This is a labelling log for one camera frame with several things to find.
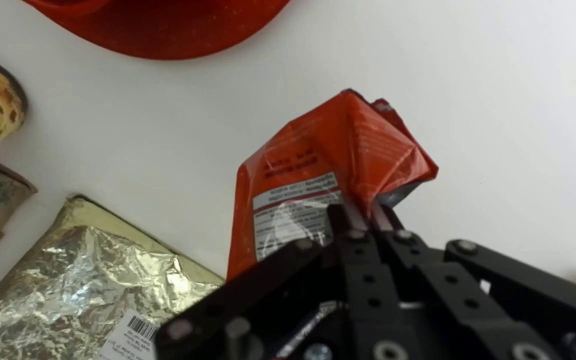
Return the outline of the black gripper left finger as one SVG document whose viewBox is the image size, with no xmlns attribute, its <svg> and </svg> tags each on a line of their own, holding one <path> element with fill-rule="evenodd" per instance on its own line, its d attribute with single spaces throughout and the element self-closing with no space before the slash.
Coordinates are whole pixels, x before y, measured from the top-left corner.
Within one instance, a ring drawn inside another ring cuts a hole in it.
<svg viewBox="0 0 576 360">
<path fill-rule="evenodd" d="M 156 360 L 370 360 L 399 317 L 377 236 L 350 204 L 333 242 L 299 239 L 166 320 Z"/>
</svg>

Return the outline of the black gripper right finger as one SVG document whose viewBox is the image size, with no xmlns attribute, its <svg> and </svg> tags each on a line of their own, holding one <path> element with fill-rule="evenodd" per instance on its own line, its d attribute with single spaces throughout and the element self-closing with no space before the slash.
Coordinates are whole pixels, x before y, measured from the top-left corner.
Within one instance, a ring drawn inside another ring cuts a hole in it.
<svg viewBox="0 0 576 360">
<path fill-rule="evenodd" d="M 378 204 L 372 225 L 404 285 L 449 320 L 464 360 L 576 360 L 576 285 L 473 241 L 430 249 Z"/>
</svg>

